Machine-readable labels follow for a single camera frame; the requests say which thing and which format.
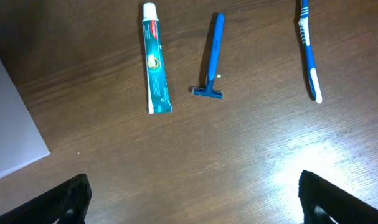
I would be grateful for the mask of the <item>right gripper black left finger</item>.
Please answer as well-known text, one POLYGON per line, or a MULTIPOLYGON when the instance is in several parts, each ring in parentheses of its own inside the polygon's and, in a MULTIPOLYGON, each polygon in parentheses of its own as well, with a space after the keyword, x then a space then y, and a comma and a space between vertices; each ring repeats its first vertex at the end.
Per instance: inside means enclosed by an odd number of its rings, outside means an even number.
POLYGON ((85 224, 92 198, 86 174, 79 174, 0 216, 3 223, 85 224))

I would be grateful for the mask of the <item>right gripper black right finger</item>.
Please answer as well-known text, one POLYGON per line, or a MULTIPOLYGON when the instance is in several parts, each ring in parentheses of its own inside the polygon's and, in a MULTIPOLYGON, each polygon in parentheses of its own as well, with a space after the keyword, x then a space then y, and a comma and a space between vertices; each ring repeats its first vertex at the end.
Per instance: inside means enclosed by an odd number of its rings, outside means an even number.
POLYGON ((378 210, 313 172, 304 170, 298 196, 304 223, 378 223, 378 210))

